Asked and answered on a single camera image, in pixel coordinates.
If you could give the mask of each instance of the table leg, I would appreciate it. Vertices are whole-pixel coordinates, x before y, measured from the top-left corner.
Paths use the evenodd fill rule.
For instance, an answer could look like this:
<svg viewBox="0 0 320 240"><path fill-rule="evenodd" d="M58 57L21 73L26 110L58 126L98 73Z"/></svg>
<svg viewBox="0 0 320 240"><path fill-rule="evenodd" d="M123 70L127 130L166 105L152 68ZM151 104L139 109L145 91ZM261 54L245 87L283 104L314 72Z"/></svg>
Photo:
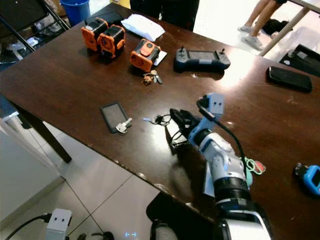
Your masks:
<svg viewBox="0 0 320 240"><path fill-rule="evenodd" d="M268 43L267 46L259 53L259 56L266 55L308 12L309 8L304 6L295 16L294 18L275 36L271 42Z"/></svg>
<svg viewBox="0 0 320 240"><path fill-rule="evenodd" d="M63 159L63 161L69 163L72 160L71 156L61 146L55 136L52 135L46 125L44 125L39 118L15 104L14 106L19 114L29 122L29 124L41 135L41 137L44 138L44 140L46 140L46 142L55 150L55 152Z"/></svg>

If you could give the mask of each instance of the blue device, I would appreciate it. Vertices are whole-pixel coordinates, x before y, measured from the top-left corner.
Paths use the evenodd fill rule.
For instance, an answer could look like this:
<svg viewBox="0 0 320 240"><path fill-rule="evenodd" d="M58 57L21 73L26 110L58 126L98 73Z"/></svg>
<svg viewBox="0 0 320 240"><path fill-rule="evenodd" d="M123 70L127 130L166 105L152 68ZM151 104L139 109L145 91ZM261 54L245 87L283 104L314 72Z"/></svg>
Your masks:
<svg viewBox="0 0 320 240"><path fill-rule="evenodd" d="M320 196L320 166L305 166L298 163L294 168L294 173L302 178L304 185L310 192Z"/></svg>

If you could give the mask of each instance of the joystick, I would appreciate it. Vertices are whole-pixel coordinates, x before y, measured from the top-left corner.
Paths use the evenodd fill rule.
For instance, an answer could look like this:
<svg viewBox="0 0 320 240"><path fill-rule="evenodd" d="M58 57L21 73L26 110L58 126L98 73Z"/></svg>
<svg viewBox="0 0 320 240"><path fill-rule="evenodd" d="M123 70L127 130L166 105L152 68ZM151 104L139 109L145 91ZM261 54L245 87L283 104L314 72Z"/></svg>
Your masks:
<svg viewBox="0 0 320 240"><path fill-rule="evenodd" d="M206 67L212 71L223 71L230 66L230 60L222 51L186 50L183 46L176 51L174 69L183 72L195 67Z"/></svg>

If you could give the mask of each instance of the orange battery pack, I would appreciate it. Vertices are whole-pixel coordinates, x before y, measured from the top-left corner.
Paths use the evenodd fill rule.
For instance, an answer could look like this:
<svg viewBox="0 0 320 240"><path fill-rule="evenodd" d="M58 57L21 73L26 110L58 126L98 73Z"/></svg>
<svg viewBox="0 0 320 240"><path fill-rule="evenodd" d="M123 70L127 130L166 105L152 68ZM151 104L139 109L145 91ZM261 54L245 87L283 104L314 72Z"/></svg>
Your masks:
<svg viewBox="0 0 320 240"><path fill-rule="evenodd" d="M118 25L111 25L100 34L97 42L101 53L113 59L125 46L125 29Z"/></svg>
<svg viewBox="0 0 320 240"><path fill-rule="evenodd" d="M142 38L135 50L131 52L130 62L133 66L148 73L151 71L151 67L157 59L160 51L161 48L159 46Z"/></svg>
<svg viewBox="0 0 320 240"><path fill-rule="evenodd" d="M108 23L97 17L95 20L90 22L88 25L83 26L81 28L82 36L84 38L85 45L88 49L91 49L93 51L98 51L98 37L101 33L106 31L108 29Z"/></svg>

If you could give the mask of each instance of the sneaker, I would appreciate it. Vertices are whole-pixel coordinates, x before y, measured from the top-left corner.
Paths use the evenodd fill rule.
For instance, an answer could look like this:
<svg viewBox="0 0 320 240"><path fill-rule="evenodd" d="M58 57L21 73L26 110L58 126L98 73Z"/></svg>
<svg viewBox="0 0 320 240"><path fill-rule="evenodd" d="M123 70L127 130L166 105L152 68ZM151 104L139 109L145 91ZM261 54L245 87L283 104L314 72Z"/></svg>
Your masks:
<svg viewBox="0 0 320 240"><path fill-rule="evenodd" d="M243 26L238 27L238 31L240 31L240 32L246 32L246 33L251 33L251 31L252 31L253 28L254 28L253 26L243 25Z"/></svg>
<svg viewBox="0 0 320 240"><path fill-rule="evenodd" d="M256 49L258 51L262 51L262 49L263 49L263 45L257 36L248 35L248 36L242 37L241 41L250 45L251 47L253 47L254 49Z"/></svg>

